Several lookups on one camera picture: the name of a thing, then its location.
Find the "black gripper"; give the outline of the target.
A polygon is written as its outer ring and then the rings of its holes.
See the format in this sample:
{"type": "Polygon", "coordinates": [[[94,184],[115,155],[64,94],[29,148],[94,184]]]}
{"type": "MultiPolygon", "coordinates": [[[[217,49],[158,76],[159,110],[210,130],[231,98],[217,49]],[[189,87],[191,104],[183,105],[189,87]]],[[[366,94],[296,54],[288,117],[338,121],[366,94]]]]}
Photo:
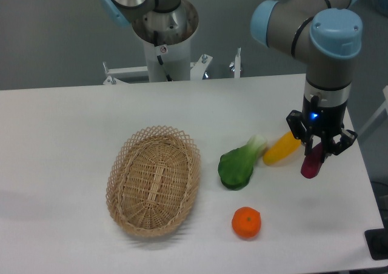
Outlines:
{"type": "Polygon", "coordinates": [[[318,170],[327,156],[341,154],[352,146],[357,138],[356,132],[344,128],[345,110],[345,103],[335,107],[323,107],[321,98],[314,95],[311,99],[303,98],[302,110],[292,110],[286,118],[290,131],[305,147],[305,156],[312,152],[313,138],[320,138],[318,170]]]}

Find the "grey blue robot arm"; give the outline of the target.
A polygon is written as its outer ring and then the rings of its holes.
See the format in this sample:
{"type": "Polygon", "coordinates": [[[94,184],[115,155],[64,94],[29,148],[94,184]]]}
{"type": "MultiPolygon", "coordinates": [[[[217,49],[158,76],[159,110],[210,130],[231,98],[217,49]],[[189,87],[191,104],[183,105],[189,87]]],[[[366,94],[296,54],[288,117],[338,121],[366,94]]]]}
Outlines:
{"type": "MultiPolygon", "coordinates": [[[[252,37],[307,66],[303,108],[292,111],[287,123],[302,142],[305,159],[301,174],[315,177],[330,155],[339,155],[357,134],[343,125],[361,50],[363,23],[350,10],[357,0],[267,0],[250,20],[252,37]]],[[[207,56],[190,62],[190,40],[198,15],[186,0],[100,0],[119,26],[131,26],[143,42],[152,82],[201,79],[207,56]]]]}

